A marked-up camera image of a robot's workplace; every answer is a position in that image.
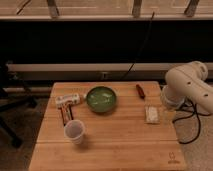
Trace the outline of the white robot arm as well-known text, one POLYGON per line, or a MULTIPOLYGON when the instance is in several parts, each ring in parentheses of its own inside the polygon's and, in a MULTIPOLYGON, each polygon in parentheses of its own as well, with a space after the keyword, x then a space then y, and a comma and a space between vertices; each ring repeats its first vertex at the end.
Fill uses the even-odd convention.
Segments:
POLYGON ((161 101, 168 109, 179 108, 186 98, 213 114, 213 87, 205 80, 207 66, 193 61, 174 67, 165 74, 166 85, 161 91, 161 101))

